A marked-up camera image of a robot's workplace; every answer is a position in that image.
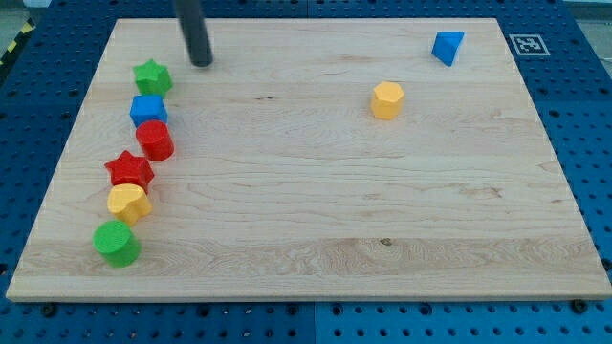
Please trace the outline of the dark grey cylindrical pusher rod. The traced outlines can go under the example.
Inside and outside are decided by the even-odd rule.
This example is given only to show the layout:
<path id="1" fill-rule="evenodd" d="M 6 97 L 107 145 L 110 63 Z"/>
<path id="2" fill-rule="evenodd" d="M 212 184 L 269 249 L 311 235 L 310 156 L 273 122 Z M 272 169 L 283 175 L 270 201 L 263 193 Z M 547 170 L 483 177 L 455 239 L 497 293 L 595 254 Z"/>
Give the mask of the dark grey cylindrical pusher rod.
<path id="1" fill-rule="evenodd" d="M 207 67 L 213 62 L 212 50 L 200 0 L 174 0 L 186 50 L 191 64 Z"/>

